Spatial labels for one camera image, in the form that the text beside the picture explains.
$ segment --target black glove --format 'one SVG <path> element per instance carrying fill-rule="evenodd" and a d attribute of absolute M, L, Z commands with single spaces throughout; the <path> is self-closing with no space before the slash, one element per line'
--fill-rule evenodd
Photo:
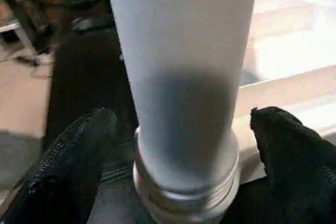
<path fill-rule="evenodd" d="M 0 223 L 87 223 L 116 123 L 112 111 L 97 109 L 68 126 L 14 186 Z"/>
<path fill-rule="evenodd" d="M 277 107 L 250 126 L 267 177 L 241 185 L 222 223 L 336 223 L 336 147 Z"/>

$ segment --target gray surface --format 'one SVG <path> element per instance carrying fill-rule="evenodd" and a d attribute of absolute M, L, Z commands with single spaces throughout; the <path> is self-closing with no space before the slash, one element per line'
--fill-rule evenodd
<path fill-rule="evenodd" d="M 40 140 L 0 131 L 0 190 L 11 189 L 38 159 Z"/>

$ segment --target white tube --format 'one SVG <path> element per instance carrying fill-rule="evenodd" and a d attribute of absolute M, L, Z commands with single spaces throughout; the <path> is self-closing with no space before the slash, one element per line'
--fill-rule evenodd
<path fill-rule="evenodd" d="M 230 128 L 254 0 L 111 3 L 141 125 L 136 188 L 157 222 L 209 221 L 238 187 Z"/>

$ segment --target floor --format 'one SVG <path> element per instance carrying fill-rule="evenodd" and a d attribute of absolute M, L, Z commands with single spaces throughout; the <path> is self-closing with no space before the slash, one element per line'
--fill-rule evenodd
<path fill-rule="evenodd" d="M 0 191 L 11 188 L 36 161 L 44 135 L 49 79 L 40 78 L 49 69 L 42 67 L 32 77 L 32 68 L 3 62 L 18 55 L 29 56 L 30 51 L 0 52 Z"/>

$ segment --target beige floor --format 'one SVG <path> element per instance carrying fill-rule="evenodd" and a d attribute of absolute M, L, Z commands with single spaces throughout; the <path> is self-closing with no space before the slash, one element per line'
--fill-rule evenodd
<path fill-rule="evenodd" d="M 3 59 L 7 52 L 0 52 Z M 29 55 L 20 50 L 15 55 Z M 31 77 L 32 68 L 13 61 L 0 63 L 0 131 L 40 138 L 48 105 L 49 79 Z"/>

